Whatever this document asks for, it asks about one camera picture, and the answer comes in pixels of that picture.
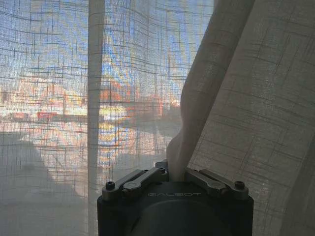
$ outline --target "fabric texture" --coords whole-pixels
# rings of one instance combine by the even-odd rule
[[[106,181],[166,158],[213,0],[0,2],[0,236],[97,235]]]
[[[169,145],[168,150],[178,153],[168,155],[170,161],[176,158],[170,171],[175,170],[173,179],[182,178],[189,161],[191,168],[244,181],[255,200],[255,236],[311,236],[315,233],[315,2],[252,2],[251,10],[244,10],[251,1],[220,0],[215,8],[208,31],[214,27],[222,30],[205,34],[203,42],[209,41],[214,49],[203,64],[197,63],[202,58],[197,54],[183,88],[181,109],[201,106],[199,97],[215,101],[199,111],[202,117],[188,119],[182,128],[185,137],[191,134],[188,126],[195,127],[200,120],[205,124],[194,135],[199,137],[196,145],[190,143],[190,160],[183,155],[183,143],[176,145],[173,140]],[[237,17],[248,16],[233,49],[226,39],[235,35],[233,19],[238,12]],[[231,61],[222,60],[231,54],[230,49]],[[199,51],[203,50],[206,47],[201,43]],[[195,71],[195,64],[202,69]],[[215,82],[222,77],[213,98],[215,93],[209,91],[217,88]],[[192,104],[186,101],[186,91],[193,91],[194,95],[189,94],[195,99],[189,100]],[[189,115],[193,116],[182,112],[183,122]]]

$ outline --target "bolt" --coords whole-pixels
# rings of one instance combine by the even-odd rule
[[[115,188],[115,182],[113,181],[108,181],[106,184],[105,184],[105,188],[106,190],[113,190]]]
[[[165,173],[165,168],[160,167],[160,168],[159,168],[159,171],[160,171],[161,174],[164,174],[164,173]]]
[[[235,181],[234,186],[236,189],[243,190],[245,188],[245,184],[242,181]]]

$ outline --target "white curtain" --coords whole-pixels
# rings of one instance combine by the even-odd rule
[[[97,235],[106,181],[166,158],[213,0],[0,2],[0,235]]]
[[[166,157],[172,180],[187,165],[243,180],[253,235],[314,235],[314,12],[1,1],[0,235],[97,235],[104,183]]]
[[[313,0],[220,0],[183,88],[172,178],[188,164],[243,180],[255,236],[315,234],[314,12]]]

